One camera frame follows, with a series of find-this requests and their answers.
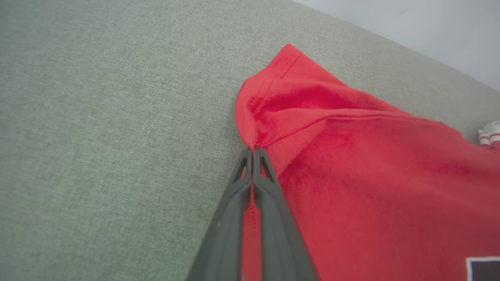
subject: red fabric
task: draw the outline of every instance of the red fabric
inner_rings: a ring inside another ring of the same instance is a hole
[[[236,124],[267,150],[322,280],[467,279],[500,256],[500,154],[352,89],[292,45],[243,83]],[[260,279],[259,213],[242,270]]]

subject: white border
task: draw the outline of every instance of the white border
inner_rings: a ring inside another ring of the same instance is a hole
[[[472,281],[472,262],[500,262],[500,256],[482,256],[468,257],[465,259],[467,264],[467,281]]]

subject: garment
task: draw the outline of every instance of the garment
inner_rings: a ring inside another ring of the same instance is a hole
[[[321,280],[465,281],[467,258],[500,257],[495,146],[352,89],[290,44],[243,83],[235,117],[267,150]],[[259,237],[252,205],[245,280],[260,278]]]

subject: green surface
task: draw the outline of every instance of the green surface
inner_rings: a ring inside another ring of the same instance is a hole
[[[469,139],[500,93],[288,1],[0,2],[0,280],[182,280],[243,148],[242,82],[292,43]]]

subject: white floor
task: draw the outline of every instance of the white floor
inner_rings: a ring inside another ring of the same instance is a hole
[[[500,0],[294,0],[500,91]]]

